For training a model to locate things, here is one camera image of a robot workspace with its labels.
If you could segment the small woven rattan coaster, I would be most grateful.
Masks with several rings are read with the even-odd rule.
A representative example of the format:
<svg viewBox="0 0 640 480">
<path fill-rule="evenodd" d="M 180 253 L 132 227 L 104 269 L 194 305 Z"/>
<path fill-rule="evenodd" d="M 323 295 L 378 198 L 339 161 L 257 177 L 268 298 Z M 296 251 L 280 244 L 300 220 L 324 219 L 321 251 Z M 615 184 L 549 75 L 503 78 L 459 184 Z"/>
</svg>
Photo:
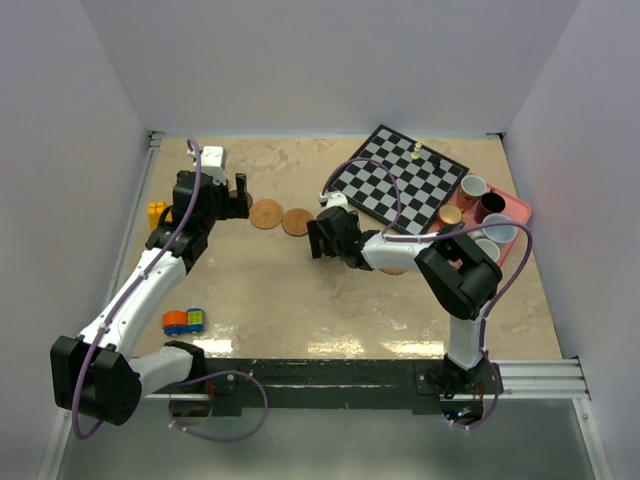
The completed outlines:
<svg viewBox="0 0 640 480">
<path fill-rule="evenodd" d="M 284 216 L 282 206 L 273 199 L 263 199 L 255 202 L 249 211 L 250 223 L 262 230 L 273 229 L 278 226 Z"/>
</svg>

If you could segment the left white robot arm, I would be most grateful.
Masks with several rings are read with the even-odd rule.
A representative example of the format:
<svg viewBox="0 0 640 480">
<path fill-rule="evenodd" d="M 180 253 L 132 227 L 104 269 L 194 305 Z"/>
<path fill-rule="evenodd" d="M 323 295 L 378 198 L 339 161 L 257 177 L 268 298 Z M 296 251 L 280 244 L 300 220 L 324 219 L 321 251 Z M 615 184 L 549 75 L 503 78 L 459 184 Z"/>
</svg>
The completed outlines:
<svg viewBox="0 0 640 480">
<path fill-rule="evenodd" d="M 205 385 L 199 347 L 172 340 L 141 358 L 132 352 L 164 298 L 206 250 L 215 223 L 248 217 L 246 175 L 236 174 L 235 182 L 231 190 L 206 173 L 178 173 L 173 203 L 162 212 L 129 279 L 90 325 L 51 347 L 58 407 L 119 426 L 151 393 L 174 383 L 185 392 Z"/>
</svg>

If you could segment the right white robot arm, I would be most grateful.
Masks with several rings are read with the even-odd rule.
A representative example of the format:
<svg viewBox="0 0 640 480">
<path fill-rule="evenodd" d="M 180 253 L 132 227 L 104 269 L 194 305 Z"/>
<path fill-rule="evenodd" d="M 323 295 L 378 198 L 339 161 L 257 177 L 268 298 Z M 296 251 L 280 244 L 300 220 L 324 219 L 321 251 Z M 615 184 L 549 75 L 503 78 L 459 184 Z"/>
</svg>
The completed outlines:
<svg viewBox="0 0 640 480">
<path fill-rule="evenodd" d="M 435 377 L 459 393 L 469 392 L 488 367 L 485 330 L 489 306 L 503 275 L 463 230 L 417 237 L 360 229 L 358 214 L 343 207 L 323 210 L 307 222 L 311 255 L 338 257 L 349 268 L 417 272 L 450 315 L 450 343 Z"/>
</svg>

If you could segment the dark walnut coaster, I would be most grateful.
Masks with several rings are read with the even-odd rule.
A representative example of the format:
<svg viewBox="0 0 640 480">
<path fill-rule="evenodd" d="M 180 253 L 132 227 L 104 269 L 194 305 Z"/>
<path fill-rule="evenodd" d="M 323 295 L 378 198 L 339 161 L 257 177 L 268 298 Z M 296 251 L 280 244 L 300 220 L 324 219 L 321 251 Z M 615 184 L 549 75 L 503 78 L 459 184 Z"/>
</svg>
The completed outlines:
<svg viewBox="0 0 640 480">
<path fill-rule="evenodd" d="M 229 196 L 230 196 L 231 198 L 238 198 L 238 191 L 237 191 L 237 190 L 235 190 L 235 189 L 234 189 L 234 190 L 230 190 L 230 191 L 229 191 Z M 251 196 L 251 194 L 250 194 L 250 193 L 247 193 L 247 195 L 246 195 L 246 196 L 247 196 L 247 198 L 248 198 L 249 200 L 253 201 L 253 197 Z"/>
</svg>

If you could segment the light wooden coaster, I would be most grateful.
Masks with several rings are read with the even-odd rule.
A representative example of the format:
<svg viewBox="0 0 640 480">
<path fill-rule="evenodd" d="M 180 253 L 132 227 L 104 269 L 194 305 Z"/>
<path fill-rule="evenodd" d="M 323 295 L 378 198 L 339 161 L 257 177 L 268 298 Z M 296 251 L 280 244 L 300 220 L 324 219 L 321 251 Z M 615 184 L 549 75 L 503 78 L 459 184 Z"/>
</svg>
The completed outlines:
<svg viewBox="0 0 640 480">
<path fill-rule="evenodd" d="M 313 215 L 308 210 L 293 208 L 284 213 L 281 226 L 286 234 L 302 237 L 308 234 L 307 223 L 313 219 Z"/>
</svg>

